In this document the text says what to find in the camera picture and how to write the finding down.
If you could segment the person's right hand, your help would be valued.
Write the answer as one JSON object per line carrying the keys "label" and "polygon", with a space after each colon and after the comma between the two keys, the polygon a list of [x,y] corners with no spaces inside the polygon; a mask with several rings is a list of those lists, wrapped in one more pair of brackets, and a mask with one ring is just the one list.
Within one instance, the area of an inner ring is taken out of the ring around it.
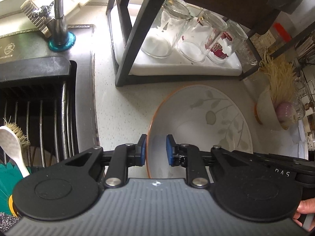
{"label": "person's right hand", "polygon": [[303,224],[298,220],[301,215],[314,214],[315,212],[315,198],[302,200],[294,214],[293,221],[299,226]]}

